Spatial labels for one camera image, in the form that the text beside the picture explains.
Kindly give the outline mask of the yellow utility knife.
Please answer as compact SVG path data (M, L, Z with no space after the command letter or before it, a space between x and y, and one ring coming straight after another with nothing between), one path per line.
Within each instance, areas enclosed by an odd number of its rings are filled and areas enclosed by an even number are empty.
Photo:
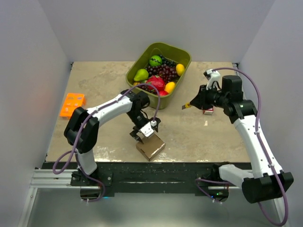
M184 110L190 107L191 107L190 103L185 103L184 105L182 105L181 109Z

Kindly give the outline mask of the brown cardboard express box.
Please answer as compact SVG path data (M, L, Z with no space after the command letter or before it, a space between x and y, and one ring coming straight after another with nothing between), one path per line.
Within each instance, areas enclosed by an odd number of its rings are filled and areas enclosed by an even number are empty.
M153 160L164 148L165 142L157 134L150 138L143 138L142 142L136 143L137 150L148 160Z

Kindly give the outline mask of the olive green plastic basin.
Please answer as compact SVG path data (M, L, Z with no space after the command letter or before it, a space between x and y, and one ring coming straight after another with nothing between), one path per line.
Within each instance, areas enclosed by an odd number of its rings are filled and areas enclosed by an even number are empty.
M126 75L129 86L137 86L134 93L145 92L150 107L164 109L174 91L185 76L191 63L191 55L182 49L165 44L153 43L134 63Z

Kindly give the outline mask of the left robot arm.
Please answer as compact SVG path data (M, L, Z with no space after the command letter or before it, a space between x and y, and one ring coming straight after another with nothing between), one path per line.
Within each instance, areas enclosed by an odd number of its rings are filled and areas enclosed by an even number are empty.
M88 109L78 107L74 110L63 134L72 145L72 151L77 155L84 171L81 179L86 185L94 185L98 181L93 148L98 139L100 126L125 113L134 124L130 135L137 142L142 143L143 140L137 133L148 139L158 131L161 122L157 117L149 119L144 116L142 109L149 104L150 99L145 92L136 94L124 90L106 103Z

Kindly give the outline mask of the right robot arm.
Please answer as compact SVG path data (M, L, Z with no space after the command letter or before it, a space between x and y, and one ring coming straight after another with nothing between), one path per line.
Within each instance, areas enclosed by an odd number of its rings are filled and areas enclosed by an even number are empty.
M243 98L242 80L239 76L221 77L215 71L206 76L208 82L201 85L190 105L200 110L212 107L223 109L241 136L252 171L237 168L230 163L215 165L211 181L217 186L225 182L241 188L249 203L281 198L294 178L286 173L275 159L260 126L258 111L251 100Z

